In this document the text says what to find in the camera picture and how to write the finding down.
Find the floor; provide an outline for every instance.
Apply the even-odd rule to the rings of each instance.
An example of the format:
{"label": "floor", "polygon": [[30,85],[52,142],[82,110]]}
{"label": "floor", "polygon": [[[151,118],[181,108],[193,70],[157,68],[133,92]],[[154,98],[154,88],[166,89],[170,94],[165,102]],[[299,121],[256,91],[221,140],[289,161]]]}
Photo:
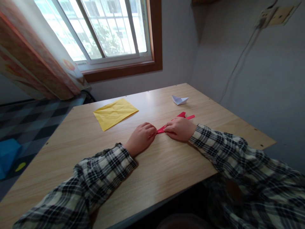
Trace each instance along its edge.
{"label": "floor", "polygon": [[0,202],[72,107],[93,102],[86,94],[76,96],[76,98],[78,99],[62,102],[57,100],[28,101],[0,107],[0,141],[14,138],[22,145],[20,156],[15,160],[7,176],[0,180]]}
{"label": "floor", "polygon": [[192,213],[211,224],[207,217],[207,196],[208,191],[200,182],[164,204],[162,207],[130,225],[128,229],[156,229],[159,223],[166,217],[178,213]]}

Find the yellow sticker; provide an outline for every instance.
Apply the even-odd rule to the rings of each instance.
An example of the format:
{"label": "yellow sticker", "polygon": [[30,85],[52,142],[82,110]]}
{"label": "yellow sticker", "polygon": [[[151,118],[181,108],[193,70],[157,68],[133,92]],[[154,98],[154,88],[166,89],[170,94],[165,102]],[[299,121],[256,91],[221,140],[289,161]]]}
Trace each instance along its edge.
{"label": "yellow sticker", "polygon": [[21,170],[25,165],[26,165],[26,163],[25,163],[25,162],[22,162],[22,163],[18,166],[18,168],[15,170],[15,172],[18,172],[19,170]]}

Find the white wall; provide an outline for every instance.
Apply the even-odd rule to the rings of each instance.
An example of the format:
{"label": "white wall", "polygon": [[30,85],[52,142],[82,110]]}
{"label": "white wall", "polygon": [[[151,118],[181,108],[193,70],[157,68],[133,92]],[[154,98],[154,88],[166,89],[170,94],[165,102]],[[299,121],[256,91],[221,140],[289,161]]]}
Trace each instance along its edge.
{"label": "white wall", "polygon": [[162,0],[163,70],[92,83],[92,95],[105,100],[189,81],[206,9],[192,9],[189,0]]}
{"label": "white wall", "polygon": [[[266,0],[209,6],[190,84],[219,102]],[[278,1],[277,5],[289,1]],[[277,141],[265,152],[305,173],[305,3],[283,27],[260,33],[222,105]]]}
{"label": "white wall", "polygon": [[0,74],[0,104],[31,99],[31,97]]}

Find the blue box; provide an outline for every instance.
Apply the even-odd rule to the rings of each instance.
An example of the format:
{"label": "blue box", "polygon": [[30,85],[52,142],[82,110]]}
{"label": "blue box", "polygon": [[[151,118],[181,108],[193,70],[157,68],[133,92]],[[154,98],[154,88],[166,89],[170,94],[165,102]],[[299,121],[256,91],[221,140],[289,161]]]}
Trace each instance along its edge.
{"label": "blue box", "polygon": [[0,142],[0,180],[7,176],[20,152],[21,145],[15,139]]}

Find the right hand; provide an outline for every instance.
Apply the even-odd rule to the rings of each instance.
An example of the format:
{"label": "right hand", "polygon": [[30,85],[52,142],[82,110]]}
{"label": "right hand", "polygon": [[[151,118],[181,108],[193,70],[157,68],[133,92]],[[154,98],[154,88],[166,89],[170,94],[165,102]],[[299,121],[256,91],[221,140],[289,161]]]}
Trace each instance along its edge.
{"label": "right hand", "polygon": [[186,118],[176,117],[165,125],[164,132],[173,139],[188,141],[195,133],[196,127]]}

